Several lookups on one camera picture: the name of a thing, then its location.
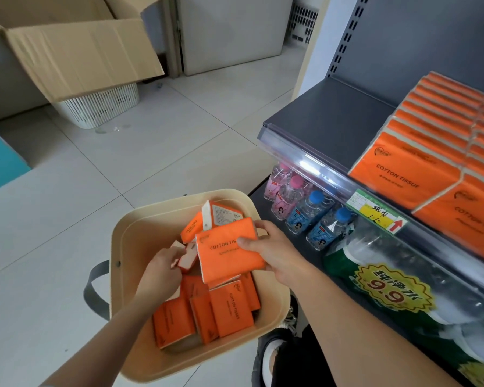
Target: white door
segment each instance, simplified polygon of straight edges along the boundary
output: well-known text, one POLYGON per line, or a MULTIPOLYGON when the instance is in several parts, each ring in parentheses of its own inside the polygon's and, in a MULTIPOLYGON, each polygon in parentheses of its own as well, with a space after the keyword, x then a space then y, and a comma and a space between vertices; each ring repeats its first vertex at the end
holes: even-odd
POLYGON ((292 0, 177 0, 186 75, 277 56, 292 0))

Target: hand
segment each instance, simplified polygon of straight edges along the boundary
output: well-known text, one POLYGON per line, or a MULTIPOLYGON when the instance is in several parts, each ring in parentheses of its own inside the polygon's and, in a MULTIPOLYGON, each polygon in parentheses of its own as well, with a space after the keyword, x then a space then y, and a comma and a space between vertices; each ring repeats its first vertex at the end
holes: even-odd
POLYGON ((269 234, 266 239, 250 240, 239 237, 238 245, 248 251, 256 251, 274 271, 276 279, 291 288, 297 275, 310 264, 292 245, 287 236, 271 221, 258 220, 255 227, 263 228, 269 234))
POLYGON ((171 268, 171 265, 185 252, 185 249, 178 247, 161 249, 145 268, 135 299, 151 307, 151 312, 172 296, 180 286, 181 270, 178 267, 171 268))

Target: right hand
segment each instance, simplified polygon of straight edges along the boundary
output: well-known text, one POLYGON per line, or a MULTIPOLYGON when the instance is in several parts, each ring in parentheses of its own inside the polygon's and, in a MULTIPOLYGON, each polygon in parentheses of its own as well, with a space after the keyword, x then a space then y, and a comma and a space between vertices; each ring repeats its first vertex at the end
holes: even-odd
POLYGON ((310 264, 292 245, 287 236, 271 221, 257 220, 255 227, 263 228, 268 238, 251 240, 243 237, 237 239, 238 245, 248 251, 256 251, 274 271, 276 279, 292 288, 297 276, 308 269, 310 264))

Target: blue bottle cap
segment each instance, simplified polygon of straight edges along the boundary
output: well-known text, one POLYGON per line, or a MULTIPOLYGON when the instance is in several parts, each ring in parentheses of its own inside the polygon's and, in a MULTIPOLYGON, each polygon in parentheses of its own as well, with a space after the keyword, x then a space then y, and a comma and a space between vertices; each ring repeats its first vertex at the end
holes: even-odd
POLYGON ((319 204, 325 199, 325 196, 323 193, 319 190, 312 191, 312 193, 309 196, 309 201, 312 204, 319 204))
POLYGON ((337 209, 336 219, 337 221, 340 221, 343 224, 346 224, 351 220, 351 211, 344 207, 337 209))

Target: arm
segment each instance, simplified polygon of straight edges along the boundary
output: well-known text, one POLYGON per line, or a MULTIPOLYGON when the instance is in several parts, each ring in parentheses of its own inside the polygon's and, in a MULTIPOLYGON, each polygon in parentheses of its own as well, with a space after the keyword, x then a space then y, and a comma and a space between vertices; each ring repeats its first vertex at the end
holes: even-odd
POLYGON ((145 322, 179 287, 181 272, 170 266, 183 253, 175 247, 157 253, 143 273, 133 300, 41 386, 112 386, 145 322))
POLYGON ((277 280, 294 291, 338 386, 459 385, 306 261, 273 223, 255 225, 269 239, 240 238, 239 246, 260 253, 277 280))

